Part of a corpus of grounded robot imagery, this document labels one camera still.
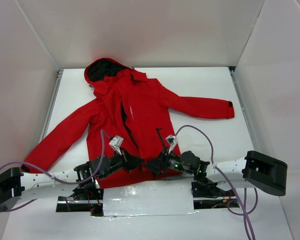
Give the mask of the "red hooded jacket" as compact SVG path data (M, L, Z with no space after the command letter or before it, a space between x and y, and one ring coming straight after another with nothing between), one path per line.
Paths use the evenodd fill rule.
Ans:
M179 96L158 79L110 59L101 58L84 71L94 99L60 122L26 157L21 170L38 174L48 170L87 133L88 158L111 157L112 148L102 143L101 131L123 138L122 147L146 162L163 150L161 139L174 133L169 109L201 119L232 119L229 100Z

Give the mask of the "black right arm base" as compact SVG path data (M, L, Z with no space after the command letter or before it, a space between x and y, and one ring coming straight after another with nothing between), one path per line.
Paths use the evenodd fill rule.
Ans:
M224 191L215 185L203 186L197 182L192 182L191 194L195 210L239 208L233 190Z

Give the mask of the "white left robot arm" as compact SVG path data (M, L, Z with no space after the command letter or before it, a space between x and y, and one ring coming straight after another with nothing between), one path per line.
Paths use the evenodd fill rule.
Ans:
M122 149L112 157L99 156L94 161L55 173L28 173L18 167L9 168L0 174L0 213L10 212L23 202L49 197L98 201L103 193L99 180L120 170L129 174L144 162Z

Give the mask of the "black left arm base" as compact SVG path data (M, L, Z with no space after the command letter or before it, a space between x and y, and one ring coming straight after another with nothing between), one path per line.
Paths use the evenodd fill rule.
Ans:
M102 217L104 190L89 188L76 190L71 196L59 196L56 204L57 213L87 212L93 217Z

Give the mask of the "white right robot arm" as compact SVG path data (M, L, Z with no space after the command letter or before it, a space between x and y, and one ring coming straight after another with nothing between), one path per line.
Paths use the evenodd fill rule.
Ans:
M245 157L219 163L203 161L191 151L180 156L162 152L144 167L156 175L168 170L192 175L213 196L232 188L257 188L273 196L286 195L288 165L254 150L248 151Z

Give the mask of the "reflective foil sheet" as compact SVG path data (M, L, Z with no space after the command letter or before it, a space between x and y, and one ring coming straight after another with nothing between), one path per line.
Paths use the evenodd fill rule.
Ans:
M145 181L108 188L103 194L105 217L182 216L195 214L191 180Z

